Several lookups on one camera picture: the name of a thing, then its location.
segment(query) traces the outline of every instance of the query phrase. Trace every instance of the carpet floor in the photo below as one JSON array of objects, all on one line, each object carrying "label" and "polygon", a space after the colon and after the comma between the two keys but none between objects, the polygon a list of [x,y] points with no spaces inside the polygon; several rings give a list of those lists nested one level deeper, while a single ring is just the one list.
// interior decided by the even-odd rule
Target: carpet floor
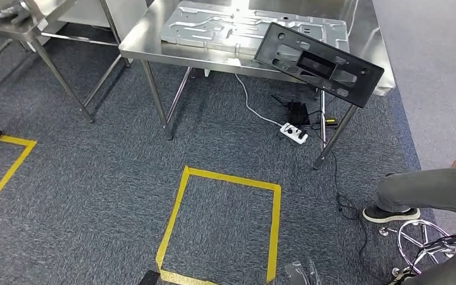
[{"label": "carpet floor", "polygon": [[[62,40],[46,50],[78,94],[90,91],[118,52]],[[186,68],[151,68],[168,110]],[[263,116],[285,122],[286,108],[271,95],[318,109],[305,85],[241,79]],[[0,55],[0,127],[37,145],[0,193],[0,284],[137,284],[157,269],[185,166],[281,186],[275,284],[288,284],[286,264],[309,258],[324,285],[388,281],[392,267],[404,266],[395,236],[365,223],[361,264],[365,235],[336,208],[335,172],[338,191],[361,209],[374,203],[384,173],[419,168],[398,91],[359,110],[334,148],[336,165],[330,157],[319,171],[312,170],[319,154],[312,132],[298,146],[244,100],[232,74],[190,79],[167,141],[142,66],[120,63],[89,107],[90,124],[41,59],[13,43]],[[339,118],[347,107],[333,100],[328,114]],[[20,151],[0,142],[0,179]],[[218,284],[264,284],[271,209],[270,191],[190,178],[163,269]],[[434,219],[427,210],[423,218]]]}]

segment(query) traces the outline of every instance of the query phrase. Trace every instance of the power strip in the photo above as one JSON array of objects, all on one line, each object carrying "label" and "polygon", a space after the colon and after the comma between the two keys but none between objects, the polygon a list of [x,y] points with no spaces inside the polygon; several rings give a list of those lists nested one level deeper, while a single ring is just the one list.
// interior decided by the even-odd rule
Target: power strip
[{"label": "power strip", "polygon": [[296,141],[298,144],[303,144],[308,137],[305,131],[302,131],[290,123],[285,123],[282,128],[280,128],[280,132],[291,140]]}]

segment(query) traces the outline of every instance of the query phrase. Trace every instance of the stool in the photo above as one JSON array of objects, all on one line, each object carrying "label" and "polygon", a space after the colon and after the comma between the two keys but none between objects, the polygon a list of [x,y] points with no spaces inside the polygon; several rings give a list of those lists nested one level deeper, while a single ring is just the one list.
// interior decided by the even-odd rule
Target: stool
[{"label": "stool", "polygon": [[[408,226],[420,226],[420,232],[422,233],[422,241],[419,242],[418,240],[414,239],[413,237],[409,236],[404,232],[404,229],[407,228]],[[429,236],[428,236],[428,231],[429,230],[434,230],[436,231],[441,238],[448,238],[443,241],[440,241],[438,243],[436,242],[430,242],[429,241]],[[410,220],[406,221],[401,225],[399,229],[392,229],[390,227],[382,227],[378,230],[380,235],[383,236],[388,236],[390,232],[396,233],[397,234],[397,242],[398,242],[398,250],[400,251],[401,256],[405,260],[405,262],[409,265],[405,270],[413,269],[413,271],[417,274],[421,274],[422,271],[418,268],[418,263],[427,255],[429,258],[435,263],[439,264],[439,259],[436,257],[438,254],[442,254],[446,259],[451,258],[454,256],[456,253],[456,237],[449,235],[447,232],[445,232],[443,229],[438,227],[437,225],[425,221],[425,220]],[[419,254],[418,256],[412,260],[411,256],[408,256],[405,254],[403,251],[403,246],[402,246],[402,240],[407,240],[410,243],[414,244],[418,250]],[[399,268],[393,268],[392,269],[392,274],[394,277],[398,276],[400,273]]]}]

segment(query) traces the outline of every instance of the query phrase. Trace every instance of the yellow tape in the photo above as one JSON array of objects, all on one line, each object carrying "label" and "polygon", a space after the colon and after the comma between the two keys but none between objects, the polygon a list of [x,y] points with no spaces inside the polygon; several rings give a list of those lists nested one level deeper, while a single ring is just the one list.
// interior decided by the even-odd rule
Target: yellow tape
[{"label": "yellow tape", "polygon": [[188,276],[180,275],[174,272],[160,270],[160,277],[162,280],[167,282],[172,282],[175,284],[183,284],[183,285],[216,285],[216,283],[212,283],[209,281],[194,279]]},{"label": "yellow tape", "polygon": [[180,275],[178,273],[173,273],[170,271],[166,271],[162,269],[163,259],[165,257],[165,252],[167,251],[167,247],[169,246],[170,237],[172,235],[172,230],[174,228],[174,224],[176,222],[176,217],[179,212],[179,207],[181,206],[181,200],[184,196],[184,191],[186,189],[186,184],[188,183],[189,175],[200,176],[209,179],[221,180],[246,186],[252,186],[262,189],[267,189],[273,191],[273,201],[272,201],[272,221],[270,226],[270,245],[268,247],[268,264],[267,264],[267,280],[266,283],[270,282],[271,280],[275,279],[276,271],[277,271],[277,244],[278,244],[278,226],[279,226],[279,215],[280,215],[280,196],[281,196],[281,189],[280,185],[262,182],[247,178],[241,178],[232,175],[225,175],[221,173],[200,170],[189,168],[188,166],[184,167],[184,171],[181,176],[181,180],[179,183],[178,192],[176,195],[176,200],[174,202],[174,206],[172,208],[172,212],[170,213],[169,222],[167,227],[165,228],[165,232],[163,233],[163,238],[160,242],[158,247],[158,251],[156,253],[156,264],[158,270],[160,271],[161,279],[163,281],[181,284],[181,285],[216,285],[215,283],[194,279],[191,277],[187,277],[184,275]]},{"label": "yellow tape", "polygon": [[190,168],[189,174],[200,176],[200,177],[205,177],[205,178],[210,178],[210,179],[215,179],[215,180],[227,181],[227,182],[236,183],[236,184],[242,184],[242,185],[246,185],[246,186],[263,188],[263,189],[272,190],[272,191],[274,191],[276,189],[280,189],[280,186],[277,184],[262,182],[262,181],[257,181],[257,180],[252,180],[252,179],[247,179],[247,178],[242,178],[242,177],[237,177],[237,176],[232,176],[232,175],[226,175],[226,174],[211,172],[211,171],[207,171],[207,170]]},{"label": "yellow tape", "polygon": [[165,257],[165,251],[167,250],[167,246],[169,245],[170,236],[172,235],[172,229],[174,228],[174,224],[176,223],[176,217],[178,216],[179,206],[181,206],[182,196],[184,194],[184,189],[186,189],[186,183],[188,182],[189,176],[189,169],[187,166],[184,167],[184,171],[182,172],[181,181],[179,183],[178,194],[176,196],[176,201],[174,206],[172,207],[172,213],[170,213],[169,223],[165,228],[165,233],[163,234],[163,239],[161,240],[160,246],[158,247],[158,251],[156,252],[156,264],[158,265],[158,269],[162,268],[163,258]]},{"label": "yellow tape", "polygon": [[14,137],[8,137],[6,135],[2,135],[0,137],[0,141],[4,143],[11,143],[11,144],[18,144],[18,145],[23,145],[25,146],[24,151],[18,156],[18,159],[11,165],[11,167],[8,169],[6,174],[4,174],[3,178],[0,181],[0,191],[3,189],[4,185],[8,183],[9,179],[11,176],[17,171],[18,167],[22,164],[24,159],[28,156],[32,148],[36,145],[35,141],[30,141],[30,140],[24,140],[22,138],[14,138]]},{"label": "yellow tape", "polygon": [[267,282],[275,279],[277,272],[278,225],[280,216],[280,185],[274,190],[272,203],[272,223],[270,225],[270,245],[268,247]]}]

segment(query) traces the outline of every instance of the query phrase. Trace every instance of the stainless steel table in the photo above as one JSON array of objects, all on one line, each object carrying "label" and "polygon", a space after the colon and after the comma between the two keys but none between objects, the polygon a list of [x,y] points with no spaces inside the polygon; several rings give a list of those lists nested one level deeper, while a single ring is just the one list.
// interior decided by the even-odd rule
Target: stainless steel table
[{"label": "stainless steel table", "polygon": [[[119,46],[120,52],[124,57],[138,59],[142,62],[159,114],[160,123],[167,139],[172,139],[169,127],[170,118],[192,68],[298,82],[286,74],[255,62],[251,55],[162,42],[160,40],[160,30],[180,2],[181,0],[154,0],[142,19],[137,22],[130,34]],[[395,87],[391,64],[378,26],[372,0],[195,0],[195,2],[229,6],[233,7],[234,10],[236,8],[266,10],[345,20],[351,30],[349,33],[350,52],[383,67],[385,70],[374,94],[386,95]],[[163,110],[162,102],[156,89],[153,73],[148,63],[150,61],[188,67],[167,114]],[[319,97],[321,110],[323,111],[321,114],[321,137],[323,143],[321,144],[322,153],[314,163],[314,168],[316,169],[321,167],[338,136],[357,111],[356,106],[351,106],[340,122],[337,131],[326,142],[324,92],[319,92]]]},{"label": "stainless steel table", "polygon": [[[1,24],[0,25],[0,37],[5,37],[10,40],[19,40],[21,42],[30,43],[34,49],[37,51],[39,56],[43,59],[46,65],[51,69],[55,77],[58,79],[62,87],[65,89],[69,97],[73,100],[73,102],[77,105],[80,111],[83,113],[85,118],[89,121],[93,121],[93,117],[87,111],[86,106],[92,100],[93,96],[96,92],[100,89],[104,81],[110,75],[111,71],[114,69],[116,64],[122,59],[121,55],[119,55],[111,64],[111,66],[106,70],[102,78],[99,82],[95,85],[92,91],[88,94],[87,98],[81,102],[79,97],[74,93],[72,88],[69,86],[67,81],[63,78],[60,72],[57,70],[55,64],[49,57],[48,53],[45,51],[41,43],[38,41],[39,36],[46,36],[46,37],[56,37],[60,39],[67,39],[67,40],[75,40],[78,42],[87,42],[87,43],[95,43],[100,45],[109,45],[109,46],[118,46],[121,43],[121,40],[116,32],[116,26],[113,21],[113,18],[109,12],[109,8],[107,7],[107,3],[105,0],[100,0],[100,4],[106,15],[107,21],[109,22],[110,28],[113,32],[115,37],[116,43],[106,43],[106,42],[98,42],[94,40],[90,40],[83,37],[72,37],[72,36],[60,36],[57,34],[46,33],[44,29],[48,26],[49,23],[56,21],[62,14],[67,12],[77,0],[23,0],[24,4],[28,7],[31,17],[20,24],[19,26],[14,26],[11,24]],[[10,3],[11,0],[0,0],[0,8],[2,8],[5,4]],[[126,65],[129,65],[129,61],[124,59]]]}]

